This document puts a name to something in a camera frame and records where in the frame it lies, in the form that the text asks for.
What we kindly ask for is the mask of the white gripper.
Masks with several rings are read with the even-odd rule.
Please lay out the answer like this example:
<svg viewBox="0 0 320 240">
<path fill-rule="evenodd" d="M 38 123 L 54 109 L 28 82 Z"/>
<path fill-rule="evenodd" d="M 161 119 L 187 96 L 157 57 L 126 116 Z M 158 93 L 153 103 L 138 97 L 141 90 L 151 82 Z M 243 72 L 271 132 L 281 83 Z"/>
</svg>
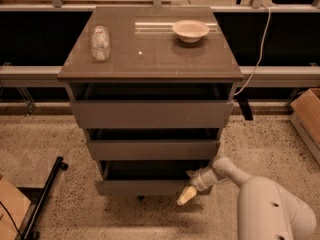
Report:
<svg viewBox="0 0 320 240">
<path fill-rule="evenodd" d="M 197 191 L 205 191 L 219 183 L 218 175 L 212 167 L 200 168 L 196 171 L 187 170 L 192 186 L 186 186 L 177 200 L 179 206 L 183 206 L 197 195 Z"/>
</svg>

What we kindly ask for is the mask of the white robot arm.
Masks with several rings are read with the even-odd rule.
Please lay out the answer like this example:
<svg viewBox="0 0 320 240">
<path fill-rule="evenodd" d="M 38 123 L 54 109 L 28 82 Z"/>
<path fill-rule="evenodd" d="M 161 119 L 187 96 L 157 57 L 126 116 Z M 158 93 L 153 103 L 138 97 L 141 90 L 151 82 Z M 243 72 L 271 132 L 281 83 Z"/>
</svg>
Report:
<svg viewBox="0 0 320 240">
<path fill-rule="evenodd" d="M 231 180 L 238 188 L 238 240 L 307 240 L 316 227 L 316 216 L 304 201 L 275 181 L 252 176 L 229 158 L 216 157 L 197 171 L 187 171 L 190 183 L 177 200 L 182 206 L 214 184 Z"/>
</svg>

